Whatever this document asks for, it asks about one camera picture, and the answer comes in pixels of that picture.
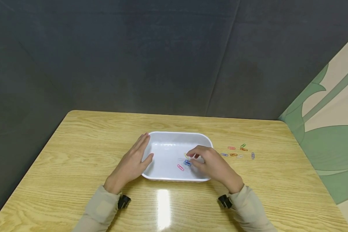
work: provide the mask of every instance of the left hand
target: left hand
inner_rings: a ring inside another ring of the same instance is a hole
[[[122,188],[132,180],[138,178],[152,162],[153,153],[142,162],[142,157],[150,135],[145,133],[139,137],[132,148],[122,157],[115,170],[106,179],[104,188],[113,194],[121,192]]]

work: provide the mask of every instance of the forearm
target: forearm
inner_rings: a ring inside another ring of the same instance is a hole
[[[105,232],[117,212],[120,194],[107,192],[99,186],[85,207],[85,212],[73,232]]]
[[[276,232],[276,228],[269,221],[254,191],[243,186],[240,192],[231,194],[232,211],[234,218],[245,232]]]

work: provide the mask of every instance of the wrist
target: wrist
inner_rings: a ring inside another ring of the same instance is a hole
[[[239,193],[243,186],[243,180],[238,174],[235,177],[228,179],[223,185],[228,189],[230,194]]]
[[[107,179],[103,187],[105,190],[112,194],[119,194],[121,190],[124,188],[125,184],[121,180],[121,178],[118,178],[117,176],[111,174]]]

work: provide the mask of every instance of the hand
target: hand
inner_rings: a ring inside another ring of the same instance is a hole
[[[242,178],[213,148],[198,145],[189,151],[187,156],[194,157],[195,159],[190,160],[193,166],[212,179],[222,183],[230,194],[240,192],[244,186]],[[204,159],[205,163],[200,163],[196,160],[199,156]]]
[[[108,192],[118,194],[127,183],[142,175],[153,159],[153,153],[151,153],[142,162],[143,153],[149,141],[148,133],[141,135],[132,148],[122,157],[115,170],[106,179],[104,188]]]

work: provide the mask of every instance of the pink paper clip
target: pink paper clip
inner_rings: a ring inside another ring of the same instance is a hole
[[[178,167],[179,169],[181,169],[182,171],[184,171],[184,168],[183,168],[182,166],[180,166],[179,164],[177,165],[177,167]]]

